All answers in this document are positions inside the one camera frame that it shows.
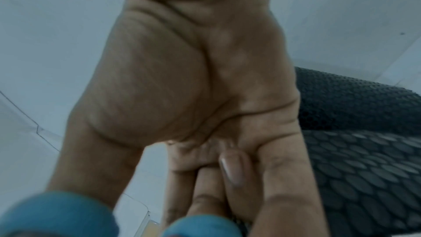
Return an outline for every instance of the white ceiling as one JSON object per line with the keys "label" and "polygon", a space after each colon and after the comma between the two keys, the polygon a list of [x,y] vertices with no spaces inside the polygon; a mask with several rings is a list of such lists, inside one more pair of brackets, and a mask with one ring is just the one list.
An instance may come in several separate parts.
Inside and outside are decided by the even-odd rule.
{"label": "white ceiling", "polygon": [[[123,0],[0,0],[0,90],[62,135]],[[376,80],[421,36],[421,0],[271,0],[297,65]]]}

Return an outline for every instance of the blue finger cap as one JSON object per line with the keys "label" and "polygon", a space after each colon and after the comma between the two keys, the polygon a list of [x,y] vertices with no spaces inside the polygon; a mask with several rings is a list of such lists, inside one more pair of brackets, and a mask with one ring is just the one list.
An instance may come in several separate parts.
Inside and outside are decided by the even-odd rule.
{"label": "blue finger cap", "polygon": [[16,232],[66,237],[117,237],[112,210],[103,203],[69,192],[47,192],[12,207],[0,217],[0,236]]}
{"label": "blue finger cap", "polygon": [[237,225],[215,215],[196,215],[173,223],[162,237],[242,237]]}

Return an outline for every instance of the blue rubber band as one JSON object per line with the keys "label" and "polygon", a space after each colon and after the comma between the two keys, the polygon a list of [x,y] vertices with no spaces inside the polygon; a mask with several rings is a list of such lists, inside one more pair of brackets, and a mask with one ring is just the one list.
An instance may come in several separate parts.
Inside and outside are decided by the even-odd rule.
{"label": "blue rubber band", "polygon": [[0,236],[25,231],[64,237],[117,237],[119,232],[110,208],[68,192],[31,197],[0,217]]}
{"label": "blue rubber band", "polygon": [[162,237],[241,237],[237,225],[229,219],[215,215],[196,215],[173,223]]}

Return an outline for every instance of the skin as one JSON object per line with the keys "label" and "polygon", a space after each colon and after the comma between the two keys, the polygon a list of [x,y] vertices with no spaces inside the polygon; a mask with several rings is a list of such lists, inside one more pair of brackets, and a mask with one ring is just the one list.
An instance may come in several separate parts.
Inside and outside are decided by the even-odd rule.
{"label": "skin", "polygon": [[[48,190],[113,208],[144,147],[165,141],[163,228],[233,212],[254,222],[252,237],[328,236],[295,72],[268,2],[125,0]],[[225,158],[239,158],[225,166],[240,162],[240,183],[218,167]]]}

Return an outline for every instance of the blue object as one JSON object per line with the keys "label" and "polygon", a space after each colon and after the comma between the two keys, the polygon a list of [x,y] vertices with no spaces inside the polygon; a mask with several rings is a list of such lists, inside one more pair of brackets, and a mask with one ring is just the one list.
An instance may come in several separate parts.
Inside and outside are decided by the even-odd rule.
{"label": "blue object", "polygon": [[185,217],[173,223],[162,237],[242,237],[237,225],[215,215]]}
{"label": "blue object", "polygon": [[12,207],[0,217],[0,236],[15,232],[64,237],[117,237],[112,210],[103,203],[69,192],[47,192]]}

